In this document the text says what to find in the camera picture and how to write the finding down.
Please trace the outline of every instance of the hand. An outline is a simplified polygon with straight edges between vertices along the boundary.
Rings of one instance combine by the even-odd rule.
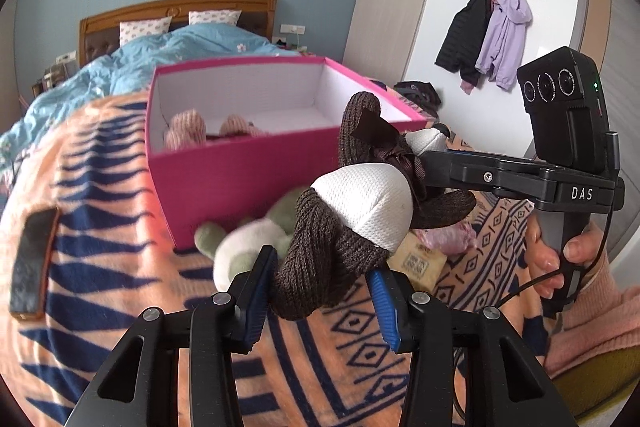
[[[527,251],[524,254],[532,279],[553,272],[560,267],[558,254],[555,250],[543,243],[541,235],[540,225],[534,212],[529,216],[529,222],[527,223],[527,232],[525,233]],[[565,245],[564,257],[571,263],[588,267],[597,256],[601,241],[602,230],[591,221],[584,232],[571,239]],[[593,267],[589,273],[585,274],[582,279],[583,285],[597,272],[604,262],[605,256],[606,253],[603,253],[602,256],[600,256],[598,265]],[[553,296],[554,289],[561,288],[563,285],[564,275],[556,275],[555,277],[551,277],[551,279],[536,284],[533,288],[536,289],[542,298],[550,299]]]

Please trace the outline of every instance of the bed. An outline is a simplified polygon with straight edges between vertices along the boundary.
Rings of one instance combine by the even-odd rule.
[[[0,213],[23,158],[84,104],[148,87],[153,70],[196,58],[288,54],[271,44],[277,0],[155,0],[87,17],[79,24],[81,70],[37,97],[23,119],[0,136]],[[190,11],[241,10],[237,26],[188,25]],[[119,45],[120,22],[171,16],[169,32]]]
[[[122,13],[132,16],[129,9]],[[108,41],[109,24],[115,22],[113,15],[90,19],[82,26],[83,60]],[[111,22],[101,26],[92,20]],[[226,44],[228,52],[232,48]],[[266,44],[251,51],[276,52]],[[121,52],[106,48],[83,70]],[[145,111],[142,88],[84,102],[48,130],[21,163],[0,218],[0,330],[6,334],[0,373],[36,427],[64,424],[143,309],[192,309],[215,290],[211,261],[197,251],[173,248],[146,165]],[[469,148],[455,135],[449,146]],[[450,306],[475,311],[517,283],[514,270],[522,261],[531,210],[527,201],[477,197],[473,220],[479,246],[450,258],[434,291]],[[21,222],[50,201],[62,218],[46,317],[20,323],[8,314],[8,295]],[[180,427],[189,425],[187,364],[188,353],[181,354]],[[234,357],[233,366],[248,427],[377,427],[398,424],[409,359],[391,353],[382,341],[367,287],[358,281],[340,305],[304,321],[268,315],[260,342],[251,354]]]

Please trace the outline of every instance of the pillow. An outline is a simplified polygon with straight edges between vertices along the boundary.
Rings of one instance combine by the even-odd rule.
[[[240,18],[240,10],[206,10],[204,12],[189,12],[189,24],[202,22],[220,22],[236,26]]]
[[[172,17],[120,23],[120,45],[144,35],[163,35],[169,31]]]

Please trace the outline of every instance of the white fabric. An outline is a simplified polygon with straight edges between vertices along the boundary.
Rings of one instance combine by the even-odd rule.
[[[241,10],[205,10],[202,12],[189,12],[189,24],[219,22],[236,26],[241,13]]]
[[[391,253],[409,231],[411,189],[394,166],[349,165],[321,176],[311,187],[353,232]]]
[[[243,271],[241,269],[235,273],[232,269],[234,259],[246,256],[245,269],[251,269],[264,245],[282,243],[286,236],[285,231],[267,217],[252,221],[229,233],[213,257],[213,284],[216,285],[216,290],[227,291],[234,277]]]
[[[120,23],[120,45],[144,35],[163,35],[169,31],[172,17],[163,19],[147,19],[144,21],[127,21]]]
[[[416,156],[426,151],[446,151],[447,137],[436,128],[420,129],[404,135],[407,145]]]

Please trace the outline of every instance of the wall socket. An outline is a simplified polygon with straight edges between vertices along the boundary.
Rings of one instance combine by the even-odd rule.
[[[294,33],[297,35],[304,35],[306,28],[304,26],[297,26],[295,24],[282,24],[280,25],[281,33]]]
[[[77,60],[78,54],[75,51],[67,52],[64,55],[60,55],[60,57],[56,57],[56,64],[60,64],[61,62],[66,62],[68,60]]]

